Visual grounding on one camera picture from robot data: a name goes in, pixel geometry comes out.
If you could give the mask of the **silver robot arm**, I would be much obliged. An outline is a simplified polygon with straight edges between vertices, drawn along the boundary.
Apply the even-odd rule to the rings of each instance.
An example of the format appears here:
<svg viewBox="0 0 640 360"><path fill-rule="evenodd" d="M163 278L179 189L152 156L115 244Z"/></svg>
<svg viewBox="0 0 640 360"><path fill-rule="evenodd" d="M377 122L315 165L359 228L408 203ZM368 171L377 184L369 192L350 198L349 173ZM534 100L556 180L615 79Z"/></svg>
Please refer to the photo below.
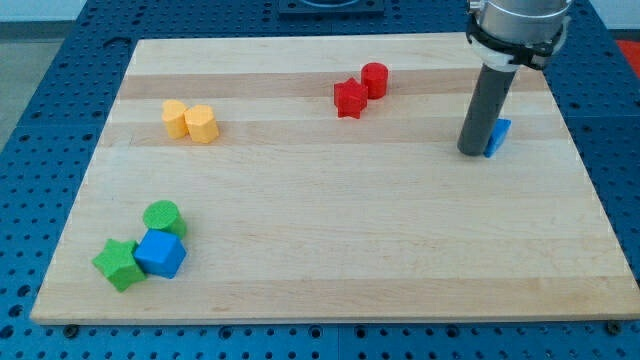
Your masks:
<svg viewBox="0 0 640 360"><path fill-rule="evenodd" d="M469 0L467 41L500 72L544 69L563 47L572 0Z"/></svg>

